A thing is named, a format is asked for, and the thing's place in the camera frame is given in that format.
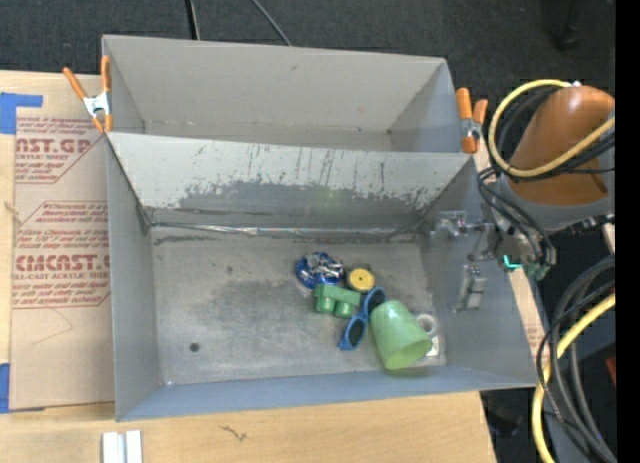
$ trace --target green mug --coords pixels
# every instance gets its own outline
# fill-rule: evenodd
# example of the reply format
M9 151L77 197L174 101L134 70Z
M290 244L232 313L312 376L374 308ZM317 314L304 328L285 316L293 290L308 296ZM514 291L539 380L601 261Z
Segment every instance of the green mug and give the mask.
M409 367L431 350L431 337L400 301L385 301L370 316L371 329L385 368Z

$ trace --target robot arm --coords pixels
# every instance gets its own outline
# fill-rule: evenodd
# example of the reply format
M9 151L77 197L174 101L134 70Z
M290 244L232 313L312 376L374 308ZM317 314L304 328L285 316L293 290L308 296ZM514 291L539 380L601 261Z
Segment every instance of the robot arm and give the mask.
M496 137L499 124L509 123L508 104L538 86L555 90L507 160ZM478 175L495 225L486 253L505 270L521 265L541 279L555 264L550 234L614 218L615 101L602 90L559 81L529 83L514 93L494 114L487 135L491 166Z

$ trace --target orange clamp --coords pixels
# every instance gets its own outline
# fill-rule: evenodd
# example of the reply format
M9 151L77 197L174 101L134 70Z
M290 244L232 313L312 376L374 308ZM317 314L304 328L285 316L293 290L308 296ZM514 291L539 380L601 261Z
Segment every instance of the orange clamp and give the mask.
M111 95L111 61L109 56L102 56L102 60L100 62L100 75L102 76L102 93L95 97L88 97L84 88L78 81L78 78L74 75L70 68L64 67L62 69L62 73L67 78L69 83L71 84L71 88L76 93L78 98L82 100L85 108L89 115L91 115L91 120L93 125L96 126L96 129L100 131L101 134L104 133L105 130L111 131L113 129L113 115L111 114L110 107L110 95ZM96 113L100 110L104 111L104 125L98 120Z

